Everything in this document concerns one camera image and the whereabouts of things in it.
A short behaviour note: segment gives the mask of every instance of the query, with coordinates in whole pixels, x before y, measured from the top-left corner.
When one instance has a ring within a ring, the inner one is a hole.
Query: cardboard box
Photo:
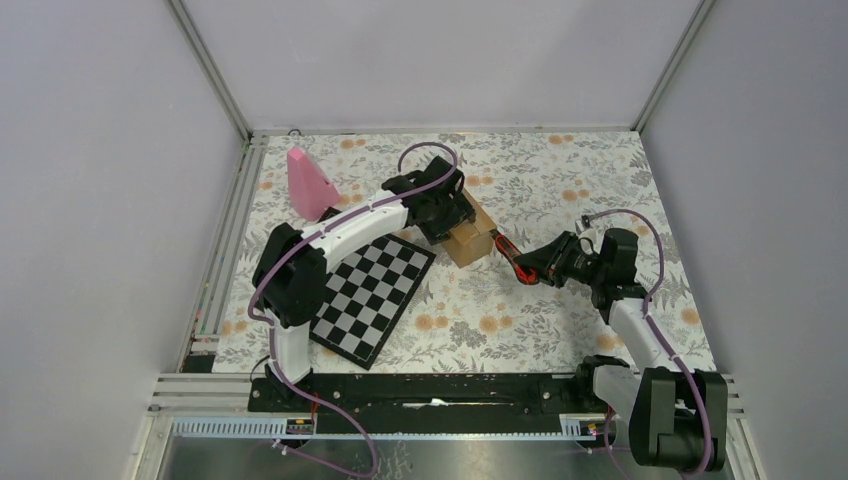
[[[495,222],[492,221],[489,215],[474,200],[474,197],[468,193],[468,190],[463,190],[462,193],[474,207],[474,210],[477,212],[477,218],[474,223],[463,222],[461,225],[454,227],[450,231],[450,238],[442,242],[448,255],[450,255],[459,268],[471,265],[492,253],[495,242],[492,240],[492,235],[489,232],[497,228]]]

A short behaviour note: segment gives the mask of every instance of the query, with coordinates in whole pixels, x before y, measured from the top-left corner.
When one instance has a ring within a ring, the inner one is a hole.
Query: floral pattern
[[[288,200],[286,152],[304,149],[334,182],[339,208],[348,208],[396,174],[409,145],[440,141],[461,155],[466,188],[519,248],[530,251],[582,214],[628,207],[658,228],[666,248],[666,281],[654,299],[655,317],[696,368],[715,365],[692,292],[674,245],[639,136],[631,132],[562,134],[393,134],[272,137],[263,160],[248,226],[229,292],[214,372],[248,372],[268,351],[267,327],[245,311],[254,289],[250,277],[269,232],[282,222],[301,226]],[[438,149],[410,155],[404,171],[426,165]],[[650,231],[635,217],[595,222],[639,234],[639,279],[657,278],[658,255]],[[605,326],[588,287],[554,289],[519,284],[497,252],[464,269],[445,251],[430,247],[417,229],[398,235],[434,250],[436,261],[371,368],[376,373],[568,372],[586,355],[631,361],[621,339]],[[316,344],[310,356],[318,372],[362,369]]]

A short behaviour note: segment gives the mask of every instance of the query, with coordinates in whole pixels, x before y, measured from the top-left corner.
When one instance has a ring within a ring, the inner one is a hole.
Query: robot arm
[[[446,240],[453,227],[474,220],[474,207],[461,193],[464,175],[459,170],[436,188],[384,202],[427,185],[450,169],[450,163],[436,157],[424,171],[386,181],[371,198],[335,217],[301,230],[284,223],[271,232],[253,275],[254,286],[259,285],[279,259],[304,238],[332,230],[298,251],[269,281],[257,303],[265,316],[274,322],[275,358],[293,383],[300,381],[311,369],[307,351],[309,321],[323,304],[327,274],[342,259],[363,245],[407,226],[417,226],[431,244],[436,244]],[[345,222],[348,216],[356,216],[356,220]]]
[[[582,222],[589,227],[588,217]],[[566,231],[551,244],[518,255],[514,261],[536,271],[547,285],[559,288],[572,279],[591,286],[592,305],[624,340],[641,378],[622,360],[604,356],[587,357],[577,375],[587,379],[588,394],[608,403],[628,424],[636,462],[690,470],[698,465],[708,441],[712,457],[706,470],[720,470],[725,460],[727,385],[718,373],[690,370],[709,420],[711,438],[705,439],[702,412],[695,408],[692,389],[643,312],[647,292],[636,281],[637,253],[635,233],[611,228],[604,233],[598,253],[586,252],[578,235]],[[671,336],[661,326],[657,330],[670,342]]]

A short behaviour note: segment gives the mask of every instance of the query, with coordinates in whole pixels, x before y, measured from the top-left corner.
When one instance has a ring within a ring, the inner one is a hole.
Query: white square
[[[359,312],[359,315],[356,316],[356,319],[359,320],[362,323],[367,323],[368,325],[371,325],[371,322],[376,317],[377,317],[377,312],[375,312],[374,310],[371,310],[368,307],[364,307],[362,309],[362,311]]]
[[[350,316],[350,315],[348,315],[347,313],[342,313],[342,316],[341,316],[341,317],[339,317],[339,319],[338,319],[338,320],[336,320],[336,326],[337,326],[338,328],[341,328],[341,329],[342,329],[342,330],[344,330],[344,331],[347,331],[347,330],[349,330],[349,329],[350,329],[350,327],[352,327],[352,326],[353,326],[353,322],[354,322],[355,320],[356,320],[356,319],[354,319],[353,317],[351,317],[351,316]]]
[[[368,330],[365,331],[365,335],[362,336],[362,341],[372,347],[376,347],[377,344],[380,343],[380,337],[382,336],[383,332],[374,327],[368,327]]]
[[[362,281],[365,280],[365,272],[362,270],[354,270],[347,277],[347,281],[353,283],[354,285],[362,285]]]
[[[390,293],[392,293],[392,286],[388,283],[380,282],[379,285],[374,287],[374,295],[380,298],[387,298]]]
[[[391,265],[389,265],[389,270],[396,272],[396,273],[403,273],[403,270],[406,268],[407,265],[409,265],[407,262],[404,262],[403,260],[396,258],[396,259],[392,260]]]
[[[362,256],[367,258],[368,260],[371,260],[372,262],[376,262],[377,259],[380,258],[380,249],[368,245],[368,250],[366,250]]]
[[[371,298],[371,292],[364,288],[360,288],[353,294],[353,301],[360,305],[365,305],[369,298]]]
[[[322,318],[315,324],[315,328],[312,329],[312,332],[319,337],[327,338],[327,335],[329,335],[332,330],[333,324]]]
[[[380,265],[379,263],[375,263],[373,267],[371,267],[371,271],[368,272],[374,278],[383,278],[383,275],[386,274],[388,270],[386,267]]]
[[[383,251],[395,257],[397,256],[398,252],[400,252],[400,244],[397,242],[389,242],[389,244],[386,245],[386,248],[384,248]]]
[[[412,258],[409,259],[409,264],[418,268],[424,268],[424,265],[426,263],[427,257],[418,252],[415,252],[415,255],[413,255]]]
[[[347,335],[345,335],[345,338],[343,338],[342,341],[339,342],[339,346],[342,348],[342,350],[353,353],[353,351],[356,350],[356,347],[359,346],[359,339],[356,338],[355,335],[348,333]]]
[[[380,315],[392,318],[395,316],[395,312],[397,312],[397,305],[392,302],[386,301],[383,305],[380,306]]]
[[[347,304],[350,303],[350,297],[346,297],[344,295],[336,295],[336,298],[330,303],[336,310],[344,311],[347,308]]]
[[[329,280],[327,280],[327,286],[330,287],[331,290],[339,291],[344,285],[344,278],[338,275],[332,275]]]
[[[402,292],[408,292],[410,288],[412,288],[412,279],[401,276],[398,278],[398,281],[395,282],[395,288]]]
[[[346,263],[346,264],[350,265],[351,267],[355,267],[356,264],[359,263],[359,259],[361,259],[361,258],[362,258],[362,255],[360,255],[356,252],[353,252],[350,255],[346,256],[344,259],[342,259],[342,263]]]

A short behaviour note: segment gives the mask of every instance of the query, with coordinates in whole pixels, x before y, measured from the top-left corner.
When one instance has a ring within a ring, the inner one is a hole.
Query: gray wall
[[[114,480],[238,140],[163,1],[0,6],[0,478]]]
[[[844,478],[848,3],[718,2],[644,136],[770,479]]]
[[[255,128],[630,125],[698,0],[187,0]]]

